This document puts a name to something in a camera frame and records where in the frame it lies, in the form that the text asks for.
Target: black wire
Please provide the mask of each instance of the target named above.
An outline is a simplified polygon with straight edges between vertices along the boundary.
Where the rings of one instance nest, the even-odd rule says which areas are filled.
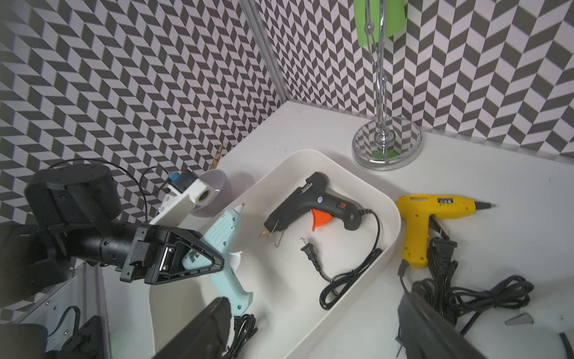
[[[149,222],[148,199],[147,199],[146,196],[151,196],[151,195],[155,195],[155,194],[159,193],[159,191],[161,191],[161,190],[167,185],[167,183],[170,181],[170,180],[169,180],[169,177],[168,177],[168,178],[164,181],[164,183],[161,185],[161,187],[159,188],[159,190],[157,190],[157,191],[154,192],[154,193],[149,193],[149,192],[144,191],[144,189],[142,188],[142,185],[141,185],[141,181],[143,180],[143,178],[144,178],[144,176],[145,176],[146,173],[148,173],[151,169],[156,168],[157,166],[152,166],[152,167],[148,168],[147,170],[145,170],[145,171],[143,172],[141,178],[139,179],[139,181],[137,181],[137,180],[135,179],[135,177],[134,177],[130,172],[128,172],[124,167],[121,167],[121,166],[118,165],[118,164],[115,164],[115,163],[112,163],[112,162],[106,161],[106,160],[101,160],[101,159],[86,159],[86,158],[84,158],[84,157],[76,157],[76,158],[74,158],[74,159],[61,160],[61,161],[59,161],[59,162],[54,163],[54,164],[51,165],[50,167],[48,167],[48,169],[54,168],[54,167],[59,166],[59,165],[62,165],[62,164],[64,164],[64,163],[73,162],[73,161],[94,161],[94,162],[100,162],[100,163],[105,163],[105,164],[108,164],[108,165],[112,165],[112,166],[114,166],[115,168],[118,168],[118,169],[120,169],[121,171],[123,171],[123,173],[125,173],[125,174],[138,186],[138,189],[139,189],[140,193],[142,194],[143,206],[144,206],[144,209],[145,209],[145,221],[146,221],[146,222]],[[165,171],[167,174],[169,174],[169,172],[168,172],[165,168],[163,168],[162,166],[160,166],[160,167],[161,167],[161,169],[163,169],[163,171]]]
[[[517,275],[504,279],[488,291],[473,291],[463,287],[451,287],[452,276],[458,267],[458,262],[451,261],[447,274],[444,276],[439,275],[437,271],[438,255],[435,239],[433,238],[429,241],[426,253],[428,268],[432,278],[415,281],[411,290],[413,293],[421,296],[453,326],[456,325],[459,317],[475,312],[460,331],[461,335],[465,335],[480,315],[490,308],[519,309],[528,304],[530,301],[528,293],[534,289],[534,285]],[[408,292],[402,276],[400,276],[400,279],[403,289],[405,292]]]
[[[56,328],[54,329],[53,332],[51,332],[48,336],[51,337],[52,335],[54,335],[55,332],[58,331],[58,329],[60,328],[60,326],[62,325],[62,323],[64,323],[64,319],[66,319],[66,315],[68,314],[68,312],[70,311],[70,309],[73,309],[74,312],[76,312],[76,315],[74,316],[74,320],[73,320],[73,334],[77,334],[78,330],[80,329],[80,314],[82,313],[80,311],[80,308],[76,307],[76,306],[69,306],[66,308],[66,310],[64,311],[64,313],[62,314],[62,317],[60,318],[60,322],[58,323],[58,325],[56,326]]]
[[[143,182],[143,180],[144,180],[144,178],[145,178],[145,175],[148,174],[149,171],[151,171],[151,170],[153,170],[153,169],[156,169],[156,168],[158,168],[158,167],[161,168],[162,171],[164,171],[165,173],[167,173],[167,174],[168,174],[168,177],[163,181],[163,183],[160,185],[160,187],[157,189],[157,191],[155,191],[155,192],[146,192],[146,191],[144,191],[144,187],[143,187],[143,185],[142,185],[142,182]],[[142,176],[139,178],[139,187],[141,188],[142,194],[144,194],[144,195],[146,195],[146,196],[155,196],[155,195],[157,195],[158,193],[160,193],[160,191],[163,190],[164,187],[167,186],[167,184],[170,183],[170,182],[171,182],[171,180],[170,180],[170,178],[169,178],[169,172],[168,172],[167,169],[165,169],[165,168],[162,167],[162,166],[151,166],[151,167],[149,167],[148,169],[146,169],[146,170],[142,173]]]
[[[253,314],[243,314],[242,316],[233,317],[233,343],[227,347],[227,353],[223,359],[236,359],[239,352],[245,346],[245,343],[257,332],[255,327],[255,316]]]
[[[377,257],[381,255],[381,253],[383,253],[383,250],[381,248],[377,248],[377,245],[379,243],[379,236],[381,235],[381,222],[379,220],[379,216],[377,216],[375,212],[369,209],[360,210],[359,212],[361,215],[372,214],[377,219],[377,237],[375,238],[375,244],[373,245],[373,249],[371,250],[369,255],[357,268],[353,269],[352,271],[341,273],[339,275],[334,276],[330,280],[330,284],[326,286],[325,289],[323,289],[323,291],[319,295],[319,304],[321,305],[321,308],[325,310],[331,309],[335,305],[335,303],[337,303],[337,301],[343,296],[343,294],[345,294],[345,292],[347,292],[349,288],[351,288],[353,283],[355,283],[356,280],[359,279],[361,274],[363,274],[363,272],[367,270],[367,268],[377,259]],[[327,276],[324,276],[324,273],[321,274],[321,277],[327,280],[325,278]],[[339,288],[340,286],[343,286],[343,289],[337,292],[336,289]],[[329,293],[333,294],[333,299],[327,303],[327,296],[329,295]]]

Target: glue gun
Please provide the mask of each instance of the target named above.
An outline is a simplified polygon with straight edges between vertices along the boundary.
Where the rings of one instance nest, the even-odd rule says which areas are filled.
[[[356,230],[361,223],[359,209],[353,203],[328,194],[327,177],[321,172],[313,173],[305,180],[306,185],[297,187],[267,218],[265,229],[259,238],[269,238],[271,234],[285,230],[293,221],[311,210],[313,228],[324,225],[332,217],[343,221],[345,229]]]
[[[471,215],[476,210],[494,207],[491,203],[451,195],[400,196],[396,204],[401,218],[406,220],[402,257],[417,268],[425,268],[428,264],[426,249],[431,215],[436,219],[456,219]]]
[[[229,299],[233,316],[243,315],[253,301],[253,293],[248,293],[243,289],[228,260],[229,250],[241,232],[242,210],[243,204],[234,209],[226,210],[201,238],[202,242],[215,249],[223,257],[223,269],[211,273],[210,276],[219,293]],[[181,263],[188,271],[208,267],[212,264],[208,258],[194,250],[190,250]]]

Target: black glue gun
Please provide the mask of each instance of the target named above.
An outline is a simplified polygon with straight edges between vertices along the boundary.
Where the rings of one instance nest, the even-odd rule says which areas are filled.
[[[297,189],[287,197],[267,218],[265,228],[259,238],[269,238],[273,233],[285,230],[293,221],[308,210],[313,214],[313,228],[324,225],[332,217],[343,221],[345,229],[356,230],[361,223],[359,209],[353,203],[326,193],[327,177],[321,172],[313,173],[307,178],[306,185]]]

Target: orange trigger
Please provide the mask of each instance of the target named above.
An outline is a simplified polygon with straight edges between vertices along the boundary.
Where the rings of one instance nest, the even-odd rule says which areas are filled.
[[[333,216],[328,213],[325,213],[320,210],[311,209],[311,213],[313,214],[313,228],[312,231],[315,231],[315,228],[324,225],[325,223],[329,222]]]

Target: white tray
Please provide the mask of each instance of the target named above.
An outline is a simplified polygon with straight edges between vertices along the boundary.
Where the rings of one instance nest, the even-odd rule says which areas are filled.
[[[328,191],[377,213],[382,222],[378,246],[385,250],[329,311],[319,305],[319,294],[327,282],[301,251],[299,238],[305,237],[314,244],[325,273],[332,277],[355,268],[370,252],[377,235],[374,216],[363,216],[360,228],[355,231],[346,230],[343,222],[334,218],[312,232],[309,212],[285,230],[278,248],[271,240],[257,238],[267,216],[316,171],[327,176]],[[387,195],[310,149],[289,156],[229,207],[240,203],[245,204],[242,230],[232,251],[243,252],[236,275],[243,288],[253,292],[253,303],[247,313],[255,315],[259,328],[243,348],[241,357],[301,358],[391,259],[401,227],[398,209]],[[173,336],[217,296],[208,276],[152,288],[150,309],[156,350],[169,339],[161,333]]]

